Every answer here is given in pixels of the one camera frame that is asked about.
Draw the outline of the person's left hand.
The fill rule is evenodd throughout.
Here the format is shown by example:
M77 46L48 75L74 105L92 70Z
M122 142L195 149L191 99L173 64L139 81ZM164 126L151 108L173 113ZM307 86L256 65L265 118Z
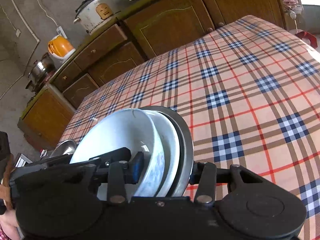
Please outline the person's left hand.
M18 222L15 210L6 210L1 215L1 229L8 239L18 240L21 239L18 231Z

